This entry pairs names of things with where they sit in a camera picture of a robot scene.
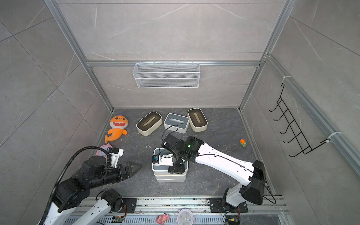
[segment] clock face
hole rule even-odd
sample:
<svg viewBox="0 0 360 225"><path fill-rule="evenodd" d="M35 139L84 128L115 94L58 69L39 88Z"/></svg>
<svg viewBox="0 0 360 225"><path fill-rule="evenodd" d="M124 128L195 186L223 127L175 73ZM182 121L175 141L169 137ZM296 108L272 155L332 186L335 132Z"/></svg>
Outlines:
<svg viewBox="0 0 360 225"><path fill-rule="evenodd" d="M194 223L193 213L187 208L180 210L177 215L177 223L179 225L192 225Z"/></svg>

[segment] tissue box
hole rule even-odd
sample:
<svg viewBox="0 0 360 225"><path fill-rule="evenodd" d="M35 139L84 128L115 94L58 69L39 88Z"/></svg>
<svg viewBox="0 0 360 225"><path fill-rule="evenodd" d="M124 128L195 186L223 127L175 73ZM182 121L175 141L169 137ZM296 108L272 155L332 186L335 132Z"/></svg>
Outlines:
<svg viewBox="0 0 360 225"><path fill-rule="evenodd" d="M142 118L137 124L138 132L144 136L150 135L162 124L162 117L157 112L151 112Z"/></svg>
<svg viewBox="0 0 360 225"><path fill-rule="evenodd" d="M190 126L193 131L200 132L207 129L207 120L201 109L190 109L188 111L188 117L190 119Z"/></svg>
<svg viewBox="0 0 360 225"><path fill-rule="evenodd" d="M186 133L186 131L188 130L188 126L189 126L188 117L173 113L169 113L164 121L165 129L169 128L169 130L171 131L176 131L182 134Z"/></svg>

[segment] black cable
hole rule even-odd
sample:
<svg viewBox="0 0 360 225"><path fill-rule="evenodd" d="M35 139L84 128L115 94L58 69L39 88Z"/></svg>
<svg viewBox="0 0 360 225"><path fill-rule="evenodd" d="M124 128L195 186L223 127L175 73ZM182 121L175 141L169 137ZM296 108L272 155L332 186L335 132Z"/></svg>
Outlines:
<svg viewBox="0 0 360 225"><path fill-rule="evenodd" d="M102 191L100 191L100 192L98 193L98 195L96 195L96 198L95 198L96 201L98 201L98 196L99 196L101 193L103 193L103 192L105 192L105 191L102 190Z"/></svg>
<svg viewBox="0 0 360 225"><path fill-rule="evenodd" d="M108 174L108 166L105 165L105 174L104 174L99 180L101 180L101 179L103 179L104 177L106 177L107 174Z"/></svg>
<svg viewBox="0 0 360 225"><path fill-rule="evenodd" d="M174 133L175 131L177 131L177 130L179 129L179 126L178 126L177 124L171 125L170 127L166 128L166 129L164 130L164 132L162 133L162 135L161 135L161 141L162 141L162 142L161 142L160 147L159 147L159 156L161 156L160 153L162 153L163 151L166 151L166 149L160 151L161 145L164 143L164 139L163 139L162 137L164 136L165 132L166 132L169 128L173 127L173 126L177 126L177 129L171 131L169 134L172 134L172 133Z"/></svg>
<svg viewBox="0 0 360 225"><path fill-rule="evenodd" d="M222 216L222 222L224 223L224 225L226 225L225 220L224 220L224 217L225 217L225 215L228 214L228 213L230 213L230 211L226 212L226 213Z"/></svg>
<svg viewBox="0 0 360 225"><path fill-rule="evenodd" d="M266 198L266 199L267 199L268 201L270 201L272 204L276 204L276 199L274 198L274 196L273 196L273 194L271 193L270 189L264 184L264 182L263 182L256 174L254 174L253 171L251 171L251 170L249 170L248 168L246 168L245 166L240 165L240 164L238 164L237 162L234 162L234 161L232 161L231 159L228 159L228 158L226 158L226 157L224 157L224 156L221 156L221 155L203 154L203 155L199 155L199 156L207 156L207 155L212 155L212 156L216 156L216 157L219 156L219 157L221 157L221 158L227 159L227 160L229 160L230 162L233 162L233 163L239 165L240 167L242 167L242 168L250 171L250 172L251 172L253 175L255 175L255 176L257 177L257 179L264 185L264 187L265 187L265 188L267 189L267 191L270 193L271 197L273 198L273 200L274 200L275 202L270 201L267 197L264 197L264 198Z"/></svg>
<svg viewBox="0 0 360 225"><path fill-rule="evenodd" d="M57 179L54 187L53 187L53 190L51 191L51 194L50 194L50 197L49 197L49 200L48 200L48 203L46 204L46 207L45 207L45 211L44 211L44 214L42 215L42 218L39 222L39 225L43 225L45 220L46 220L46 217L48 216L48 213L49 213L49 210L50 210L50 207L51 207L51 203L53 202L53 199L54 199L54 196L55 196L55 193L56 193L56 190L66 172L66 170L69 168L70 164L72 163L72 161L75 159L75 157L77 155L79 155L82 151L85 151L85 150L88 150L88 149L97 149L97 150L100 150L100 151L103 151L105 153L105 155L107 154L107 152L100 148L100 147L97 147L97 146L88 146L88 147L84 147L80 150L78 150L70 159L69 161L67 162L67 164L65 165L65 167L63 168L63 171L61 171L60 175L59 175L59 178Z"/></svg>

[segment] wire mesh basket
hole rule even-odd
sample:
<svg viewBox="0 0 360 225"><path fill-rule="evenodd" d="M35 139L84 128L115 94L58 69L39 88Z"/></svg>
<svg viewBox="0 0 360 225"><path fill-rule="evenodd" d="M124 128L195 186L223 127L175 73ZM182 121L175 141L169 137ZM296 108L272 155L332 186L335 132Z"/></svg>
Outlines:
<svg viewBox="0 0 360 225"><path fill-rule="evenodd" d="M199 87L200 65L193 62L135 63L139 88Z"/></svg>

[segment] metal grating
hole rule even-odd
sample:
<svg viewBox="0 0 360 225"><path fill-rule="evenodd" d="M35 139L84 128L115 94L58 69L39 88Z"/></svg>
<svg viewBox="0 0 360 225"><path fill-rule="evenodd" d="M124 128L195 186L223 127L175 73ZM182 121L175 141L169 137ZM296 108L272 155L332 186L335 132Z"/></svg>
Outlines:
<svg viewBox="0 0 360 225"><path fill-rule="evenodd" d="M199 87L198 63L136 63L133 75L139 88Z"/></svg>
<svg viewBox="0 0 360 225"><path fill-rule="evenodd" d="M68 218L64 225L71 225L76 220L78 220L80 216L72 216L71 218ZM177 225L177 215L170 215L170 220L165 222L165 224L168 225ZM208 224L208 225L219 225L223 224L222 221L222 215L194 215L194 225L202 225L202 224ZM113 224L111 223L112 216L105 216L104 218L99 219L100 223L103 223L105 225ZM156 215L127 215L125 218L125 221L121 223L122 225L158 225L156 223Z"/></svg>

